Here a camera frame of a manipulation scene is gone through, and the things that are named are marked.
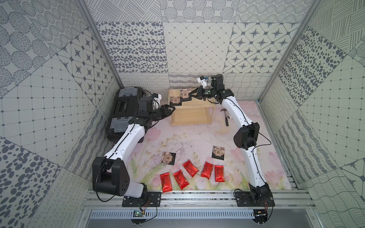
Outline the black plastic toolbox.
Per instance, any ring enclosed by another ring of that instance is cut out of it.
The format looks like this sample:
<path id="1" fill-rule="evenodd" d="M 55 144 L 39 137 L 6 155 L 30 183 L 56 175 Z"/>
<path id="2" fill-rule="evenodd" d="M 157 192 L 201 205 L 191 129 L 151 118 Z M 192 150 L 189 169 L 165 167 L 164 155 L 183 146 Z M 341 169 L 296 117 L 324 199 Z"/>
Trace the black plastic toolbox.
<path id="1" fill-rule="evenodd" d="M 125 133 L 138 108 L 138 99 L 144 95 L 142 91 L 141 87 L 126 87 L 116 92 L 105 129 L 109 141 L 117 143 Z"/>

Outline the black handled hammer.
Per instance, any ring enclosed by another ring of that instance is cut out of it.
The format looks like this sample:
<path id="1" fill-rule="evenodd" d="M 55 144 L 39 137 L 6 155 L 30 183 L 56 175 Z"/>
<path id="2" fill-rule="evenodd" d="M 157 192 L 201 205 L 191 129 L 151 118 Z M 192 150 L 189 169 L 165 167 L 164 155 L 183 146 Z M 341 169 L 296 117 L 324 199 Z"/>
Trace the black handled hammer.
<path id="1" fill-rule="evenodd" d="M 222 109 L 221 110 L 221 112 L 223 112 L 224 113 L 224 116 L 225 116 L 225 124 L 226 124 L 226 126 L 229 126 L 229 121 L 228 121 L 228 111 L 227 111 L 227 109 Z"/>

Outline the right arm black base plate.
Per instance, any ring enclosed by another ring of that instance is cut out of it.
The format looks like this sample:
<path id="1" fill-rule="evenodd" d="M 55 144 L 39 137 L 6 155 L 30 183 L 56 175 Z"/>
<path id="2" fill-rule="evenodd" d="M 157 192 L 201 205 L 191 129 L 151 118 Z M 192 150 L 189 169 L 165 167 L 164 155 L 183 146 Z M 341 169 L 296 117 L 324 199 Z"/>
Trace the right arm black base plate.
<path id="1" fill-rule="evenodd" d="M 243 192 L 239 189 L 236 189 L 233 192 L 233 196 L 236 200 L 238 207 L 260 207 L 260 208 L 269 208 L 274 207 L 275 202 L 273 196 L 269 196 L 264 199 L 256 199 L 251 192 Z"/>

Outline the red tea bag middle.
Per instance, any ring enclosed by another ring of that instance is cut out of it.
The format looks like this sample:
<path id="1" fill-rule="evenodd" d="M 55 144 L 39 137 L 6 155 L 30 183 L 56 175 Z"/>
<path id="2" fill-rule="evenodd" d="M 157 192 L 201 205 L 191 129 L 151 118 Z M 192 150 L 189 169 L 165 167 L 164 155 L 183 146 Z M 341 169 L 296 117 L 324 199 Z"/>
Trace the red tea bag middle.
<path id="1" fill-rule="evenodd" d="M 194 177 L 198 173 L 198 169 L 193 165 L 193 163 L 188 160 L 183 164 L 183 167 L 186 169 L 186 171 L 189 173 L 191 177 Z"/>

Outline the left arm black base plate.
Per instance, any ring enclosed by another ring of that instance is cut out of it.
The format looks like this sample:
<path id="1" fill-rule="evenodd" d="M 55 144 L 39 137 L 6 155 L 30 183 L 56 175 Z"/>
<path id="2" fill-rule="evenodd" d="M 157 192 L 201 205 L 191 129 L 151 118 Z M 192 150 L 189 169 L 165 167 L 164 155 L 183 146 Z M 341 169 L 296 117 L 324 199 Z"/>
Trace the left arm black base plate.
<path id="1" fill-rule="evenodd" d="M 162 192 L 145 192 L 139 198 L 124 197 L 122 207 L 159 207 Z"/>

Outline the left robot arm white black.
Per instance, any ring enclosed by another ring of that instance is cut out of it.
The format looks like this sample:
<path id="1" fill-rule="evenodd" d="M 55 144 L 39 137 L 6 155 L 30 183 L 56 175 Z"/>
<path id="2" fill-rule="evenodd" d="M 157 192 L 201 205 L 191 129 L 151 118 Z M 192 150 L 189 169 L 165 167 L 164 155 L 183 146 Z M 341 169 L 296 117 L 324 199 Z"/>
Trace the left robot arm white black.
<path id="1" fill-rule="evenodd" d="M 93 191 L 145 199 L 147 190 L 144 184 L 130 180 L 126 162 L 153 122 L 171 116 L 174 111 L 174 106 L 160 105 L 154 97 L 141 98 L 138 109 L 117 144 L 105 156 L 96 157 L 92 162 Z"/>

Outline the light wooden shelf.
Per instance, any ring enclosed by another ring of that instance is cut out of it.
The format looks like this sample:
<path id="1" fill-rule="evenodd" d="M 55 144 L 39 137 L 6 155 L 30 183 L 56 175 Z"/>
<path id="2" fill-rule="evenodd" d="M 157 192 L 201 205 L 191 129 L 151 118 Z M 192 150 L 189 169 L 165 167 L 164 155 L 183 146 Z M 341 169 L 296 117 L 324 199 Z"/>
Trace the light wooden shelf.
<path id="1" fill-rule="evenodd" d="M 169 89 L 168 98 L 179 96 L 179 89 Z M 181 106 L 175 106 L 175 111 L 171 115 L 171 126 L 211 124 L 214 111 L 215 104 L 208 100 L 192 98 L 191 101 L 182 102 Z"/>

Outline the red tea bag rightmost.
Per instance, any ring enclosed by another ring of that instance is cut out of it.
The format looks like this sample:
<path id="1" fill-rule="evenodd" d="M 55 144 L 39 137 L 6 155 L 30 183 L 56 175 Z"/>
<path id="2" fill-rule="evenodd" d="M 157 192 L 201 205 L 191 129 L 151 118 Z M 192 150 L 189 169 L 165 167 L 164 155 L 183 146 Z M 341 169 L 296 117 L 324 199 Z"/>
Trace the red tea bag rightmost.
<path id="1" fill-rule="evenodd" d="M 222 165 L 215 165 L 214 166 L 215 172 L 215 181 L 216 182 L 225 182 L 224 178 L 224 166 Z"/>

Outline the left green circuit board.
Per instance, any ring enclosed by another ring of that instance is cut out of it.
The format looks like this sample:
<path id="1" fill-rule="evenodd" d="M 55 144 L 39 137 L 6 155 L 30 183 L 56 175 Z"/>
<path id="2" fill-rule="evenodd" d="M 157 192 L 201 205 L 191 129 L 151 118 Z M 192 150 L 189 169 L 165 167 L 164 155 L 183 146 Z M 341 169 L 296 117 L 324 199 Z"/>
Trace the left green circuit board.
<path id="1" fill-rule="evenodd" d="M 134 212 L 133 212 L 133 217 L 134 217 L 134 218 L 143 218 L 143 217 L 144 217 L 144 212 L 134 210 Z"/>

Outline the red tea bag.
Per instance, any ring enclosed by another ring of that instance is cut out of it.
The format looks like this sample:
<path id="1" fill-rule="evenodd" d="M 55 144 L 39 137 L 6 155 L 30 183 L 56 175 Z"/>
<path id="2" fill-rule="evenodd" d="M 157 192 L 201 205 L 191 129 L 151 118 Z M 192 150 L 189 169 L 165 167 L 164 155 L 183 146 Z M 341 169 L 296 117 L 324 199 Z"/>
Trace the red tea bag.
<path id="1" fill-rule="evenodd" d="M 176 182 L 178 183 L 181 190 L 183 190 L 185 187 L 189 185 L 188 180 L 185 178 L 182 170 L 177 171 L 174 173 L 174 178 Z"/>
<path id="2" fill-rule="evenodd" d="M 213 172 L 213 168 L 214 168 L 214 165 L 206 161 L 204 164 L 203 170 L 201 172 L 201 177 L 210 179 L 211 174 Z"/>
<path id="3" fill-rule="evenodd" d="M 162 192 L 171 192 L 173 190 L 170 173 L 164 173 L 160 175 L 160 180 L 162 184 Z"/>
<path id="4" fill-rule="evenodd" d="M 186 171 L 189 173 L 191 177 L 194 177 L 198 173 L 198 169 L 193 165 L 193 163 L 188 160 L 183 164 L 183 167 L 186 169 Z"/>
<path id="5" fill-rule="evenodd" d="M 215 181 L 216 182 L 225 182 L 224 178 L 224 166 L 222 165 L 215 165 L 214 166 L 215 172 Z"/>

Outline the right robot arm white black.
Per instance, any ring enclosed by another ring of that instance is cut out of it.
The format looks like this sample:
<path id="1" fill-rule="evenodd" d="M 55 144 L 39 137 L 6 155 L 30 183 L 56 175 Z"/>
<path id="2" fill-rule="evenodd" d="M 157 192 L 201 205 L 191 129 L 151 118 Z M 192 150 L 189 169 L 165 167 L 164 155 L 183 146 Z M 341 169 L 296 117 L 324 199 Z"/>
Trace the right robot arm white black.
<path id="1" fill-rule="evenodd" d="M 244 113 L 230 89 L 226 89 L 223 83 L 223 75 L 211 77 L 211 86 L 207 85 L 208 78 L 197 78 L 200 86 L 189 93 L 190 97 L 206 100 L 214 98 L 224 109 L 228 111 L 238 126 L 238 131 L 233 137 L 235 145 L 242 151 L 246 168 L 249 174 L 250 198 L 253 202 L 267 201 L 272 198 L 272 192 L 260 167 L 257 156 L 257 140 L 259 136 L 259 124 L 254 123 Z"/>

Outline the right black circuit board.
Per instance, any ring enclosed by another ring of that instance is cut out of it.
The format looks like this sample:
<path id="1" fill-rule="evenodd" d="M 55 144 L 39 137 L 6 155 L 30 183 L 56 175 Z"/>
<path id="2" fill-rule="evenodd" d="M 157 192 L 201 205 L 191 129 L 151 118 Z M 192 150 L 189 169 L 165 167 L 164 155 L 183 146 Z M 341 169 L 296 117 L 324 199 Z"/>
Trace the right black circuit board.
<path id="1" fill-rule="evenodd" d="M 254 219 L 253 221 L 258 224 L 264 224 L 268 220 L 267 211 L 263 210 L 254 210 Z"/>

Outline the aluminium mounting rail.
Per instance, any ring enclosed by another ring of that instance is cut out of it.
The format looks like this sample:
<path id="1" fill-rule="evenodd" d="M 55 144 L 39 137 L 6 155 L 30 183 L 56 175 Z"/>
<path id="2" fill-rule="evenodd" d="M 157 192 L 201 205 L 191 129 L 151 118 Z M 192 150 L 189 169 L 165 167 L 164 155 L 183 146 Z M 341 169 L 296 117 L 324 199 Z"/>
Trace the aluminium mounting rail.
<path id="1" fill-rule="evenodd" d="M 243 200 L 237 196 L 240 191 L 174 191 L 161 194 L 160 197 L 152 196 L 150 208 L 162 209 L 228 209 L 241 207 L 243 209 L 264 209 L 265 203 L 252 204 L 248 197 Z M 274 209 L 314 209 L 315 204 L 309 193 L 305 190 L 273 190 L 273 196 L 266 203 Z M 141 206 L 130 198 L 113 197 L 100 193 L 97 195 L 89 191 L 81 205 L 82 209 L 139 209 Z"/>

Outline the black tea bag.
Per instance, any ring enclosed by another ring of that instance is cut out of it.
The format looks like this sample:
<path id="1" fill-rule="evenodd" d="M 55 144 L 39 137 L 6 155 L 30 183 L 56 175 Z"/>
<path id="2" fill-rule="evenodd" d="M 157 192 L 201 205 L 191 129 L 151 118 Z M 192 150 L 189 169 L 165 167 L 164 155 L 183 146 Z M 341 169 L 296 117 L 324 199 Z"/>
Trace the black tea bag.
<path id="1" fill-rule="evenodd" d="M 169 104 L 171 106 L 181 106 L 181 97 L 170 97 L 169 98 Z"/>
<path id="2" fill-rule="evenodd" d="M 191 96 L 189 95 L 189 93 L 191 92 L 192 90 L 190 88 L 187 88 L 187 89 L 181 89 L 180 90 L 180 101 L 181 102 L 187 102 L 187 101 L 191 101 L 192 98 Z"/>
<path id="3" fill-rule="evenodd" d="M 176 153 L 163 152 L 162 153 L 161 163 L 168 164 L 168 165 L 174 165 L 175 164 L 175 158 L 176 158 Z"/>
<path id="4" fill-rule="evenodd" d="M 212 149 L 212 158 L 218 160 L 224 160 L 225 148 L 220 146 L 213 146 Z"/>

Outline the red tea bag leftmost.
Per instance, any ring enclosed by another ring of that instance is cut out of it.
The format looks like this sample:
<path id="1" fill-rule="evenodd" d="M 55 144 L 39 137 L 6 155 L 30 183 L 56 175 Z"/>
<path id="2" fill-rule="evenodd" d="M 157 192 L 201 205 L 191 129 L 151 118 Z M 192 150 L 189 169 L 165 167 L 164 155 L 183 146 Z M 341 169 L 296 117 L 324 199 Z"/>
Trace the red tea bag leftmost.
<path id="1" fill-rule="evenodd" d="M 162 192 L 171 192 L 173 190 L 170 173 L 164 173 L 160 175 L 160 180 L 162 184 Z"/>

